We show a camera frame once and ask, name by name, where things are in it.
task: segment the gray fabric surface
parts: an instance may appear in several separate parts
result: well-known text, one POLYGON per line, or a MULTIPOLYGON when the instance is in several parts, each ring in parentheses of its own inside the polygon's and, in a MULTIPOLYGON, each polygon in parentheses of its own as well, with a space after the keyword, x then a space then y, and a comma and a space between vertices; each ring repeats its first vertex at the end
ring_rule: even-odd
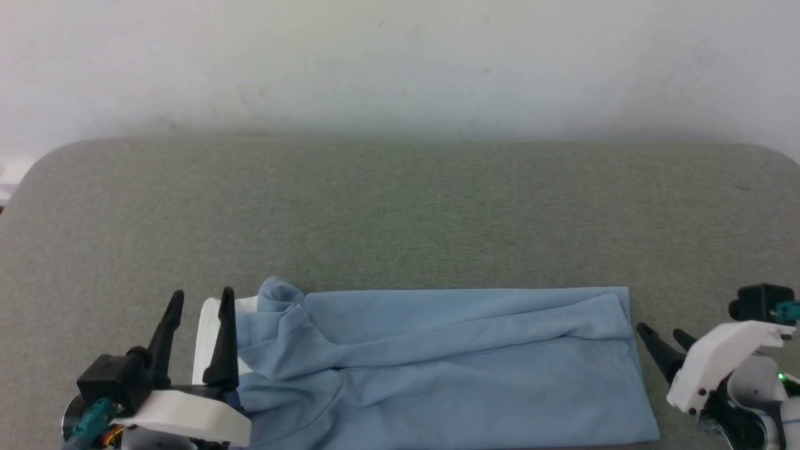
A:
MULTIPOLYGON (((146 344, 186 290, 172 375, 202 301, 268 275, 304 291, 628 286, 634 321, 701 335, 735 290, 800 288, 800 171, 760 147, 107 140, 46 156, 0 215, 0 437, 55 448, 74 381, 146 344)), ((662 442, 725 448, 670 408, 662 442)), ((798 346, 778 357, 800 372, 798 346)))

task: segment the light blue cloth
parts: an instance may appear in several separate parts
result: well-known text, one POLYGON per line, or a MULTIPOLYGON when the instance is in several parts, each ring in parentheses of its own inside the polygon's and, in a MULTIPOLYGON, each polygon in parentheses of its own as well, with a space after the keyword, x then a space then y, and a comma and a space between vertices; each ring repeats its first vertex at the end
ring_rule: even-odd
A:
POLYGON ((251 448, 658 439, 626 287, 303 295, 270 278, 237 328, 251 448))

